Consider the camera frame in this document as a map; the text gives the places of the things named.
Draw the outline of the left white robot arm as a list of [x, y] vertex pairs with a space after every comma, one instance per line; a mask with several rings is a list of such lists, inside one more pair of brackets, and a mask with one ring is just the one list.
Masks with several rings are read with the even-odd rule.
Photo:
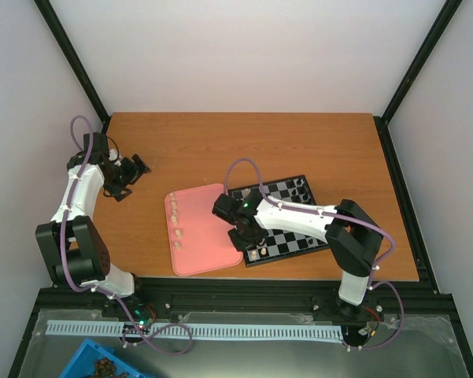
[[147, 310], [148, 298], [137, 290], [136, 275], [111, 262], [93, 216], [99, 192], [120, 202], [150, 168], [137, 154], [121, 157], [118, 149], [109, 148], [110, 141], [100, 132], [83, 136], [83, 150], [67, 163], [61, 204], [50, 222], [36, 228], [35, 238], [53, 284], [73, 283], [76, 290], [121, 298], [121, 309], [139, 317]]

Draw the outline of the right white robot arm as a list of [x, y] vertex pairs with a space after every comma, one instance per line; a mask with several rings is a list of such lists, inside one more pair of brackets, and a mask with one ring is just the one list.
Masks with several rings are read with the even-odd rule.
[[259, 192], [244, 199], [221, 194], [212, 214], [232, 226], [229, 238], [241, 252], [263, 242], [269, 230], [295, 232], [326, 243], [342, 279], [338, 297], [324, 311], [345, 318], [360, 313], [383, 236], [355, 202], [344, 199], [337, 206], [315, 206]]

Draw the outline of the left controller board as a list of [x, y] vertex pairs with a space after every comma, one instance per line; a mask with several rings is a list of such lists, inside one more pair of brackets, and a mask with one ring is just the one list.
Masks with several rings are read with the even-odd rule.
[[141, 330], [150, 328], [157, 321], [157, 314], [153, 303], [140, 304], [133, 311], [135, 322]]

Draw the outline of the controller board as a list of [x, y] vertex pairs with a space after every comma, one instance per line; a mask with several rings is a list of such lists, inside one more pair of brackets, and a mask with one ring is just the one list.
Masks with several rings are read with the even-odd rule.
[[135, 322], [141, 330], [150, 328], [157, 321], [157, 314], [153, 303], [140, 304], [133, 311]]
[[369, 320], [366, 325], [359, 330], [359, 334], [365, 336], [367, 340], [371, 339], [377, 332], [379, 325], [381, 324], [381, 318], [379, 313], [374, 309], [365, 306], [364, 310], [369, 315]]

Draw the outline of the right controller board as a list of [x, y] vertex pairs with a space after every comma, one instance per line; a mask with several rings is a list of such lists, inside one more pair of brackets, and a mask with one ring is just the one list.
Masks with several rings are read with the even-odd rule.
[[369, 315], [369, 320], [366, 325], [359, 330], [359, 334], [365, 336], [367, 340], [371, 339], [377, 332], [379, 325], [381, 324], [381, 318], [379, 313], [374, 309], [365, 306], [364, 310]]

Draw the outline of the pink plastic tray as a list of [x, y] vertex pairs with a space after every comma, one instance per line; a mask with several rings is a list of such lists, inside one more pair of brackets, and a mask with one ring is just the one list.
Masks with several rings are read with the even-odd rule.
[[[196, 276], [201, 273], [238, 265], [242, 253], [237, 251], [227, 234], [231, 226], [212, 214], [214, 202], [223, 193], [221, 183], [173, 191], [164, 198], [164, 209], [170, 244], [173, 272], [177, 276]], [[176, 202], [178, 224], [172, 223], [172, 202]], [[175, 230], [182, 232], [178, 239]], [[181, 244], [177, 250], [175, 242]]]

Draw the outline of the black white chessboard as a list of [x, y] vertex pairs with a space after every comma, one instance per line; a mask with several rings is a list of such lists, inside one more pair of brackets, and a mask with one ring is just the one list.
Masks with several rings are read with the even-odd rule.
[[[305, 175], [268, 181], [264, 182], [263, 185], [265, 193], [275, 198], [300, 204], [316, 204]], [[267, 249], [266, 255], [261, 255], [262, 248]], [[311, 236], [279, 229], [270, 229], [268, 230], [268, 237], [264, 245], [242, 252], [242, 256], [246, 267], [249, 268], [255, 265], [326, 250], [327, 248], [328, 245], [325, 242]], [[252, 260], [250, 257], [253, 251], [256, 251], [258, 255], [256, 260]]]

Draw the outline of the blue plastic bin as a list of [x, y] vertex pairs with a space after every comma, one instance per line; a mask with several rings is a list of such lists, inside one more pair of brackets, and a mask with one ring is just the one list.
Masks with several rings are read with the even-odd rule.
[[115, 355], [115, 349], [85, 339], [59, 377], [154, 377]]

